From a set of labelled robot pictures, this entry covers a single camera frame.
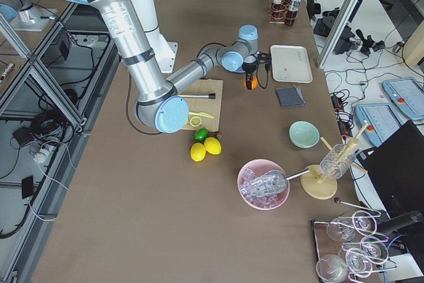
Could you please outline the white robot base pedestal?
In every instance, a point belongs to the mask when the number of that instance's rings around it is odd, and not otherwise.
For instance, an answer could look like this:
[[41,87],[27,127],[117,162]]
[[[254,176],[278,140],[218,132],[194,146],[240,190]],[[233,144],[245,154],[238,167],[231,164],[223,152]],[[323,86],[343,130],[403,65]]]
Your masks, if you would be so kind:
[[178,43],[168,42],[160,32],[154,0],[131,1],[146,37],[156,55],[161,72],[163,74],[171,74],[174,70]]

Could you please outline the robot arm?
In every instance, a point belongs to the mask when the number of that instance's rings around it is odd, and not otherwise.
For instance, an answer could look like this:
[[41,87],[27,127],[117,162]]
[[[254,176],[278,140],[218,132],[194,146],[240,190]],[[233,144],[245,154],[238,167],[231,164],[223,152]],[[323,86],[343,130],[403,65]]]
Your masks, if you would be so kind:
[[156,14],[153,0],[66,1],[89,5],[99,11],[138,88],[136,118],[161,133],[174,133],[186,124],[189,105],[180,96],[181,92],[216,66],[237,71],[258,52],[257,28],[244,25],[232,46],[207,45],[197,58],[165,78],[144,29],[147,16]]

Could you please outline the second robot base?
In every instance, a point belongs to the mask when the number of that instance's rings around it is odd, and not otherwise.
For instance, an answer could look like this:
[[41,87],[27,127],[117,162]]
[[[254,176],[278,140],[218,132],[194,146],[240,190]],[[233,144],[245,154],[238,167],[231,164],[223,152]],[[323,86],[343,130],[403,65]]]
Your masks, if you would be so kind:
[[39,9],[31,0],[1,0],[1,15],[17,31],[41,32],[57,21],[56,9]]

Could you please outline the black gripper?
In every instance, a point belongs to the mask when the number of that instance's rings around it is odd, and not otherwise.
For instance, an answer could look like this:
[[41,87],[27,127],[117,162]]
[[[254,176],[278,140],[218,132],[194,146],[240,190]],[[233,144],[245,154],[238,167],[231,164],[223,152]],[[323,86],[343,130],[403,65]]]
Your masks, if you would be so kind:
[[249,56],[244,59],[242,69],[245,72],[245,88],[248,90],[253,89],[253,75],[258,67],[256,56]]

